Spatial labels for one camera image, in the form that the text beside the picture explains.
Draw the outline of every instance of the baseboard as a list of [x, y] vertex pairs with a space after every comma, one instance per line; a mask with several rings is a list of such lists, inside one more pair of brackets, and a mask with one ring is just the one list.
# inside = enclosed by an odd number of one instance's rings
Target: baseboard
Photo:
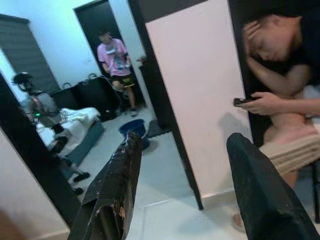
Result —
[[67, 240], [69, 237], [70, 231], [64, 230], [59, 232], [54, 232], [50, 234], [45, 234], [32, 240]]
[[237, 202], [236, 193], [233, 188], [224, 192], [208, 194], [201, 199], [204, 210], [214, 209], [222, 205], [234, 204]]

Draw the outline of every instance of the slipper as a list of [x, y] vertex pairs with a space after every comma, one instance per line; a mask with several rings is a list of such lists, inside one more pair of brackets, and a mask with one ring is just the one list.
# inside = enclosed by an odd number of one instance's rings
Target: slipper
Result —
[[320, 134], [302, 137], [286, 144], [266, 143], [260, 151], [283, 176], [320, 159]]
[[235, 230], [245, 234], [246, 233], [245, 223], [242, 220], [242, 217], [240, 217], [240, 225], [238, 225], [235, 219], [237, 215], [238, 214], [235, 214], [232, 216], [232, 220], [231, 220], [232, 226]]

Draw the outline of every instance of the man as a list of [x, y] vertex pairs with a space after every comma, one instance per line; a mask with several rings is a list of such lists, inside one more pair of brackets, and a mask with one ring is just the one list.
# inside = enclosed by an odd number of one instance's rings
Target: man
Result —
[[118, 91], [126, 90], [130, 102], [131, 116], [135, 117], [136, 98], [132, 87], [135, 85], [130, 71], [131, 60], [127, 49], [120, 39], [112, 38], [107, 30], [99, 32], [101, 44], [97, 47], [97, 55], [103, 69], [110, 74], [112, 85]]
[[[320, 116], [320, 8], [305, 16], [268, 15], [246, 25], [243, 31], [247, 64], [273, 92], [256, 92], [252, 97], [257, 100], [241, 105], [253, 114], [271, 117], [273, 126], [265, 133], [264, 143], [288, 144], [319, 134], [320, 118], [308, 121], [305, 115]], [[253, 58], [284, 62], [297, 56], [300, 60], [294, 60], [285, 75]], [[291, 187], [297, 177], [296, 171], [283, 176]], [[233, 222], [244, 230], [239, 214], [233, 216]]]

